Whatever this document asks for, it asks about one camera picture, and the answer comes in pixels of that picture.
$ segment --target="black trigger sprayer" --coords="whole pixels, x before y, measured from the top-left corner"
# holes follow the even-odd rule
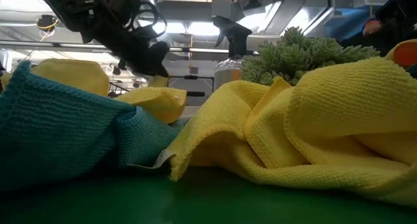
[[[242,58],[247,53],[246,39],[252,31],[223,16],[216,16],[213,24],[220,29],[216,47],[224,37],[229,41],[229,58],[218,63],[214,71],[214,89],[218,89],[224,83],[239,80]]]

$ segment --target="green mat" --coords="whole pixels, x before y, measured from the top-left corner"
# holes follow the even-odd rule
[[[177,183],[162,175],[89,175],[9,194],[0,201],[0,223],[417,223],[417,212],[190,168]]]

